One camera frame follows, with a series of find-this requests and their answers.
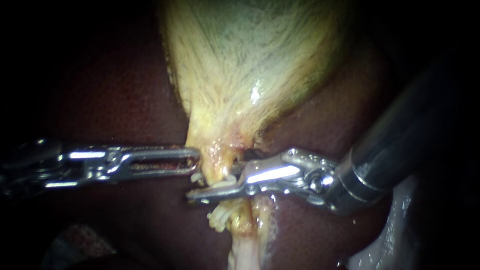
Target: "white tissue strand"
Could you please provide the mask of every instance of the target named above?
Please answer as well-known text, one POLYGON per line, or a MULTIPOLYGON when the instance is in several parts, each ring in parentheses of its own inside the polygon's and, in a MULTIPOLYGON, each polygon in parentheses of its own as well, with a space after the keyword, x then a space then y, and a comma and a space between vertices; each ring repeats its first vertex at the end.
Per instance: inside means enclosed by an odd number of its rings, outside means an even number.
POLYGON ((258 196, 254 200, 223 201, 208 214, 210 227, 215 231, 221 233, 227 228, 231 232, 229 270, 261 269, 268 262, 269 242, 277 231, 271 228, 273 209, 274 203, 268 197, 258 196))

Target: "metal grasper jaw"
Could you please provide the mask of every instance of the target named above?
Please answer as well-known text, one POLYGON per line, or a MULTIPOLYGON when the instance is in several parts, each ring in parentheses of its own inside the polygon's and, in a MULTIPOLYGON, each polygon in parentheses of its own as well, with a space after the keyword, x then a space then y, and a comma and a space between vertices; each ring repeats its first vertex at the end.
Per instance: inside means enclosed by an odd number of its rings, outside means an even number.
POLYGON ((0 201, 91 183, 191 176, 200 152, 180 146, 65 145, 39 139, 14 148, 0 162, 0 201))
POLYGON ((315 153, 292 148, 274 157, 252 160, 241 166, 244 169, 236 177, 237 182, 192 190, 186 194, 188 201, 210 204, 277 192, 293 194, 312 205, 321 206, 325 204, 322 194, 333 180, 336 164, 315 153))

